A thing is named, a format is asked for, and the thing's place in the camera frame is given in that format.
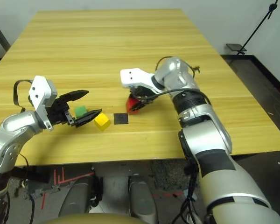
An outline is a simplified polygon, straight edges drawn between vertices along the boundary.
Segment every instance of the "red object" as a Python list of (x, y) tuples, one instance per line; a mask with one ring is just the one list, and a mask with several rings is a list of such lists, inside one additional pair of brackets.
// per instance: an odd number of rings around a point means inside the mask
[(134, 99), (134, 98), (128, 98), (127, 99), (127, 102), (126, 102), (126, 112), (129, 113), (129, 114), (136, 114), (138, 113), (138, 110), (136, 111), (131, 111), (131, 108), (136, 104), (138, 103), (139, 100), (137, 99)]
[(44, 194), (43, 194), (43, 197), (42, 197), (42, 210), (43, 210), (43, 208), (45, 207), (46, 195), (47, 195), (47, 193), (44, 193)]

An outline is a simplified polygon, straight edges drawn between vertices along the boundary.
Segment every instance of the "cable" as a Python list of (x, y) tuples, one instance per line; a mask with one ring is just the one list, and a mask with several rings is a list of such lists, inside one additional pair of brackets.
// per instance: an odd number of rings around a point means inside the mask
[(6, 210), (6, 215), (4, 217), (4, 224), (8, 221), (8, 216), (9, 216), (9, 210), (10, 210), (10, 196), (9, 196), (9, 192), (6, 192), (6, 196), (7, 196), (7, 210)]
[(192, 208), (193, 208), (193, 210), (194, 210), (195, 214), (196, 214), (196, 215), (198, 215), (198, 212), (197, 212), (197, 210), (196, 210), (196, 208), (195, 208), (195, 206), (194, 206), (194, 202), (193, 202), (193, 201), (191, 201), (191, 204), (192, 204)]
[(32, 224), (33, 223), (33, 218), (34, 218), (35, 202), (34, 202), (33, 197), (31, 196), (31, 194), (28, 194), (28, 196), (29, 196), (29, 199), (30, 199), (31, 205), (32, 205), (29, 224)]
[(189, 91), (189, 92), (199, 93), (201, 96), (203, 96), (206, 99), (207, 103), (209, 105), (211, 105), (210, 99), (207, 97), (207, 95), (205, 95), (203, 92), (201, 92), (200, 90), (197, 90), (197, 89), (189, 89), (189, 88), (187, 88), (187, 89), (186, 88), (185, 89), (174, 89), (174, 90), (168, 90), (168, 91), (165, 91), (165, 92), (161, 92), (161, 93), (154, 94), (154, 95), (149, 96), (149, 97), (143, 97), (143, 98), (137, 97), (134, 94), (134, 88), (131, 88), (131, 91), (132, 91), (133, 97), (137, 100), (155, 99), (156, 97), (159, 97), (161, 95), (168, 94), (168, 93), (171, 93), (171, 92), (176, 92), (176, 91)]
[[(161, 62), (163, 59), (165, 59), (165, 58), (171, 58), (171, 57), (173, 57), (173, 56), (165, 56), (165, 57), (162, 57), (162, 58), (158, 61), (157, 65), (156, 65), (156, 67), (155, 67), (155, 71), (158, 70), (158, 66), (159, 66), (160, 62)], [(192, 67), (192, 66), (191, 66), (189, 63), (187, 63), (186, 61), (184, 61), (184, 60), (182, 60), (182, 61), (192, 70), (192, 72), (193, 72), (193, 78), (195, 78), (195, 71), (196, 71), (196, 70), (200, 73), (200, 67), (199, 67), (199, 66)]]
[[(26, 174), (25, 174), (25, 178), (24, 178), (24, 179), (26, 179), (27, 178), (27, 174), (28, 174), (29, 163), (28, 163), (27, 158), (24, 155), (22, 155), (21, 153), (19, 153), (19, 154), (25, 159), (25, 162), (26, 162), (27, 168), (26, 168)], [(34, 218), (34, 211), (35, 211), (35, 201), (34, 201), (33, 197), (31, 196), (31, 194), (28, 193), (28, 191), (27, 191), (27, 194), (28, 194), (28, 197), (29, 197), (29, 199), (31, 201), (31, 206), (32, 206), (30, 222), (29, 222), (29, 224), (32, 224), (33, 223), (33, 218)]]
[(193, 224), (196, 224), (196, 220), (195, 220), (195, 217), (193, 216), (192, 209), (191, 209), (191, 203), (190, 202), (191, 202), (194, 190), (195, 190), (195, 184), (196, 184), (197, 175), (198, 175), (198, 167), (195, 164), (192, 167), (192, 172), (191, 172), (191, 177), (190, 177), (189, 187), (188, 187), (188, 195), (187, 195), (186, 199), (184, 200), (184, 202), (181, 205), (180, 212), (173, 219), (171, 224), (174, 224), (179, 217), (183, 220), (183, 222), (185, 224), (189, 224), (187, 222), (187, 220), (183, 217), (183, 213), (185, 212), (186, 208), (189, 209), (189, 214), (190, 214), (190, 217), (192, 219)]
[(157, 65), (155, 66), (155, 71), (158, 70), (159, 63), (160, 63), (163, 59), (165, 59), (165, 58), (170, 58), (170, 57), (173, 57), (173, 56), (165, 56), (165, 57), (162, 57), (162, 58), (158, 61)]

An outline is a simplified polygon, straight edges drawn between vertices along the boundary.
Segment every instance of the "floor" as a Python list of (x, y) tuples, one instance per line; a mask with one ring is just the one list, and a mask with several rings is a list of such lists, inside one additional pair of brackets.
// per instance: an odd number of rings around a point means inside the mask
[[(231, 67), (280, 129), (280, 93), (249, 60), (236, 60)], [(253, 176), (272, 207), (280, 214), (280, 152), (254, 155), (241, 159), (238, 163)], [(169, 224), (177, 214), (183, 199), (181, 193), (188, 181), (183, 174), (185, 160), (109, 162), (93, 166), (97, 175), (104, 177), (104, 196), (103, 201), (92, 212), (128, 215), (128, 176), (140, 173), (152, 189), (159, 212), (159, 223)], [(11, 194), (15, 186), (17, 181), (11, 183)], [(47, 192), (44, 203), (43, 196), (37, 197), (34, 223), (57, 217), (69, 189), (70, 186), (64, 186), (60, 190)], [(168, 192), (178, 193), (179, 196), (172, 197)], [(31, 203), (25, 195), (25, 191), (21, 190), (19, 197), (12, 196), (7, 223), (28, 223)], [(205, 208), (201, 203), (199, 187), (196, 188), (196, 195), (198, 202), (195, 206), (199, 216), (203, 217)]]

